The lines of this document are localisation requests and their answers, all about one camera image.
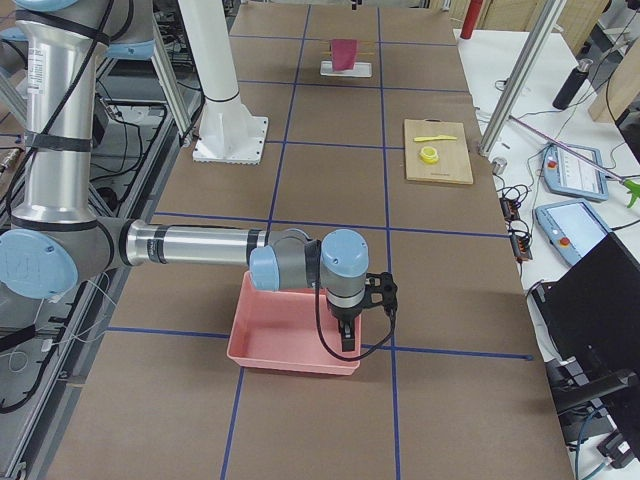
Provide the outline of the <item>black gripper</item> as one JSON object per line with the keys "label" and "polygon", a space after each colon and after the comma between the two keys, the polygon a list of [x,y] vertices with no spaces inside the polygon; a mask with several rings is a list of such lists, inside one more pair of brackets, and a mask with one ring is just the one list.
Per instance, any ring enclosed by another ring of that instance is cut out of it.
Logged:
{"label": "black gripper", "polygon": [[338,322],[338,328],[341,337],[341,349],[343,352],[353,352],[356,350],[356,317],[363,310],[361,304],[350,307],[341,307],[330,300],[327,305],[332,316]]}

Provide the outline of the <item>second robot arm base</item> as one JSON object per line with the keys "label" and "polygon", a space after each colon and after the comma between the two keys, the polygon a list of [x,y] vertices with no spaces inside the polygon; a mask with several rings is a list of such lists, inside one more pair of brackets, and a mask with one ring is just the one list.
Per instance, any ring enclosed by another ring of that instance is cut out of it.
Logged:
{"label": "second robot arm base", "polygon": [[145,60],[154,53],[151,1],[18,1],[15,21],[1,31],[1,76],[24,69],[38,93],[50,77],[77,84],[99,55]]}

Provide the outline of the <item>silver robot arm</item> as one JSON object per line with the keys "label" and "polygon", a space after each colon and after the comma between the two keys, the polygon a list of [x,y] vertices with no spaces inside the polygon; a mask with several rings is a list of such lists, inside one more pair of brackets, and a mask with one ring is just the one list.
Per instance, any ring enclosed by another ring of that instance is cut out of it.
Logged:
{"label": "silver robot arm", "polygon": [[25,194],[9,205],[1,280],[32,299],[61,295],[104,271],[146,262],[247,265],[255,288],[309,287],[325,295],[356,359],[355,320],[372,291],[368,247],[351,230],[323,240],[292,231],[149,225],[99,217],[88,205],[96,62],[104,54],[149,58],[148,1],[21,1],[28,41]]}

